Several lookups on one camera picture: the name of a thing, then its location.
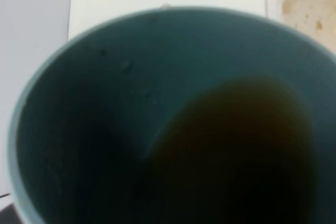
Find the brown stain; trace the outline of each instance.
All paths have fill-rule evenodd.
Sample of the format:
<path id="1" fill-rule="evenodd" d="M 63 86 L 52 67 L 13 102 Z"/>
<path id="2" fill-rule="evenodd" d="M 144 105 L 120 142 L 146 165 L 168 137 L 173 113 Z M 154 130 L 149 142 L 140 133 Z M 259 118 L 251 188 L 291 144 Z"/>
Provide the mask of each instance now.
<path id="1" fill-rule="evenodd" d="M 321 21 L 316 21 L 316 26 L 315 26 L 316 30 L 323 30 L 323 24 L 321 23 Z"/>
<path id="2" fill-rule="evenodd" d="M 283 3 L 282 3 L 282 13 L 284 15 L 286 14 L 289 14 L 290 13 L 290 10 L 291 10 L 291 4 L 288 0 L 285 0 Z"/>

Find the dark liquid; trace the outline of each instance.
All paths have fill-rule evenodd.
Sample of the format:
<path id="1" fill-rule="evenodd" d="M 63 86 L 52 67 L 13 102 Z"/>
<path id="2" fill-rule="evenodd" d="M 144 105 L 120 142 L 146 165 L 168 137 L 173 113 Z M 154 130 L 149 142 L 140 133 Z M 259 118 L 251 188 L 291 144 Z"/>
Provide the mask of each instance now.
<path id="1" fill-rule="evenodd" d="M 300 100 L 241 81 L 194 101 L 153 147 L 136 223 L 308 223 L 315 162 Z"/>

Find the liquid surface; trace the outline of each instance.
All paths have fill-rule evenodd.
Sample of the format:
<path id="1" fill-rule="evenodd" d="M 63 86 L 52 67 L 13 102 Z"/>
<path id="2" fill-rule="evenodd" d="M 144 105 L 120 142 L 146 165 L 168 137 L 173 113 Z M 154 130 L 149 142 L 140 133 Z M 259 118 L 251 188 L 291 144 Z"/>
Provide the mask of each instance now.
<path id="1" fill-rule="evenodd" d="M 136 223 L 308 223 L 311 125 L 272 81 L 237 81 L 183 110 L 135 187 Z"/>

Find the teal cup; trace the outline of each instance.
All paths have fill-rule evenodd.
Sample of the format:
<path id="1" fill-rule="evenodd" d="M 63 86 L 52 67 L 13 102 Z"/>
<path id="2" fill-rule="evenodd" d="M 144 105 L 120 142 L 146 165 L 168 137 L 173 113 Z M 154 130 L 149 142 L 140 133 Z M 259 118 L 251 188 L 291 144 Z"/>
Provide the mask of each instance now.
<path id="1" fill-rule="evenodd" d="M 335 223 L 334 55 L 280 24 L 215 8 L 109 21 L 35 73 L 8 136 L 11 193 L 23 223 L 165 223 L 150 197 L 141 218 L 127 210 L 156 136 L 195 97 L 255 76 L 280 80 L 306 104 L 318 164 L 311 223 Z"/>

